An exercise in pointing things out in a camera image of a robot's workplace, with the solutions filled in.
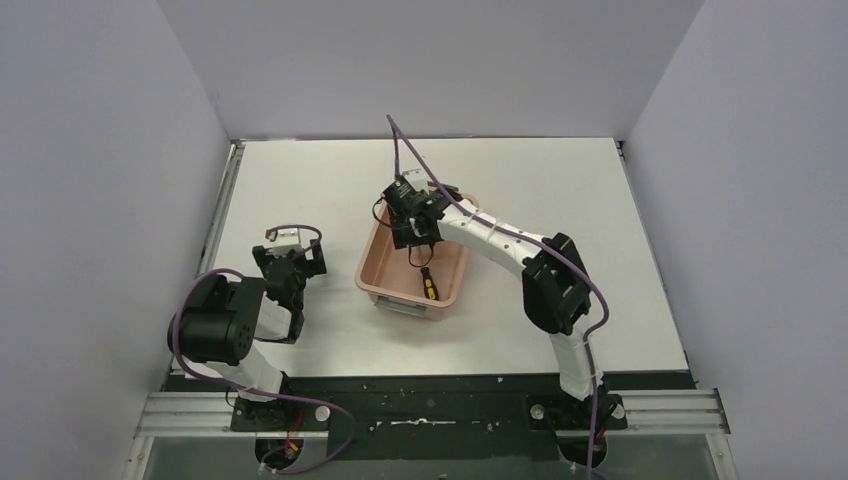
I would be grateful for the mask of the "yellow black screwdriver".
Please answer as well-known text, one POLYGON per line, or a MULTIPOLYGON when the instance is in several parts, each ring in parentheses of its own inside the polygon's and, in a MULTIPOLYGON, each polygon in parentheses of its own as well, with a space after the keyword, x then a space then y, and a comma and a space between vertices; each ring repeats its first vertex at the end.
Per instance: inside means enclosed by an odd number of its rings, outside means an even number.
POLYGON ((422 277, 422 284, 424 290, 424 296, 428 300, 437 301, 440 299, 438 288, 435 284, 434 278, 431 274, 431 271, 428 267, 421 267, 419 269, 422 277))

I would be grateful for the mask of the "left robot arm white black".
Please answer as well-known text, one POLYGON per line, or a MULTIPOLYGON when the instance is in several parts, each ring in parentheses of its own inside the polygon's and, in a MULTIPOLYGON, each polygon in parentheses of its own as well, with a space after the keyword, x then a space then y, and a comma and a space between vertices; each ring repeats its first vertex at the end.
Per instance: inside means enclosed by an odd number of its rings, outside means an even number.
POLYGON ((223 383, 248 402, 289 400, 287 375, 256 341, 293 344, 305 321, 307 281, 327 273, 321 241, 252 249, 258 277, 213 269, 195 280, 168 326, 169 349, 186 371, 223 383))

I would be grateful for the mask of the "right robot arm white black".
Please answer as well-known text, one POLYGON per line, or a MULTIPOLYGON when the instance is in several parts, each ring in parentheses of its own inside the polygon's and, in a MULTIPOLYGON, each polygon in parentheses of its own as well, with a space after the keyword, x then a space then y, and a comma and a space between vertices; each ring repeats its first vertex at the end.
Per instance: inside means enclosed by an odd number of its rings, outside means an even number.
POLYGON ((529 321, 549 335, 560 389, 583 401, 600 383, 578 321, 591 308, 585 266, 573 240, 522 231, 483 212, 458 191, 397 178, 381 193, 397 249, 459 244, 503 267, 521 282, 529 321))

